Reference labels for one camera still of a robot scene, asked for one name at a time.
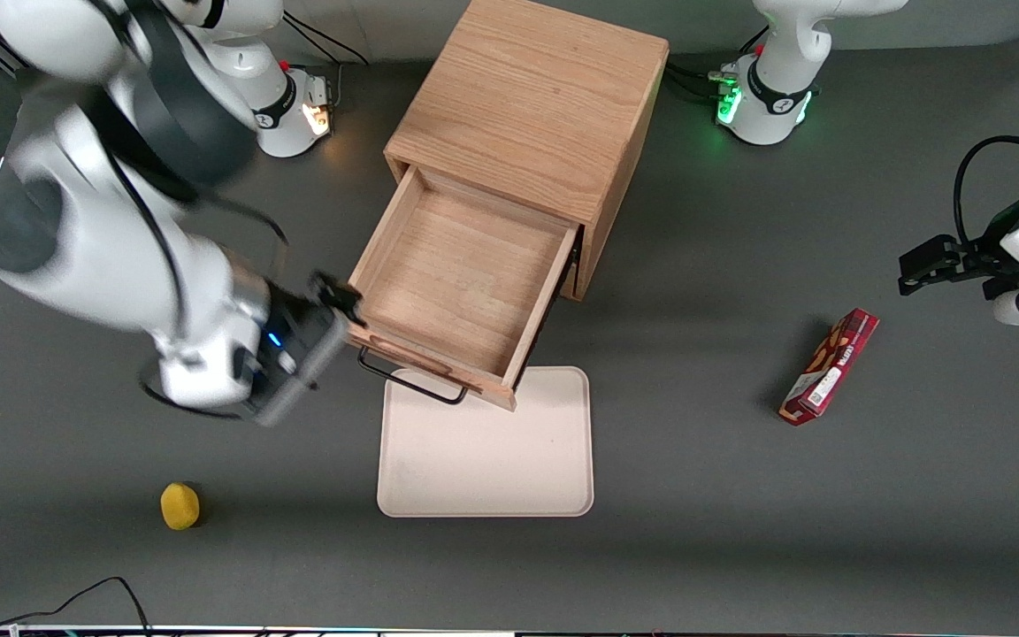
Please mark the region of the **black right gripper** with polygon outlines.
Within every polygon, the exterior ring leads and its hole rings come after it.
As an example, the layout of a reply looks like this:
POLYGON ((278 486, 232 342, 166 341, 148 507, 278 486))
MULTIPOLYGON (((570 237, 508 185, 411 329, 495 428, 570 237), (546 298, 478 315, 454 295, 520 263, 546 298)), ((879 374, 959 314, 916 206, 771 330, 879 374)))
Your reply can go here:
POLYGON ((260 331, 262 395, 311 388, 344 344, 344 318, 365 328, 357 309, 363 295, 347 282, 311 272, 311 293, 322 303, 270 286, 270 310, 260 331))

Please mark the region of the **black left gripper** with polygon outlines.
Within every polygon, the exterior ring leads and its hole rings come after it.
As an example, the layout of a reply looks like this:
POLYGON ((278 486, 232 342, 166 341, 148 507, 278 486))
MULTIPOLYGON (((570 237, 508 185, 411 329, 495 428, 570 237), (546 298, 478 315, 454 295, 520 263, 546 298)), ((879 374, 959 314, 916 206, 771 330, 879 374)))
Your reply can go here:
POLYGON ((938 283, 980 280, 986 301, 1019 293, 1019 262, 1000 245, 996 235, 957 242, 938 234, 899 257, 899 295, 913 295, 938 283))

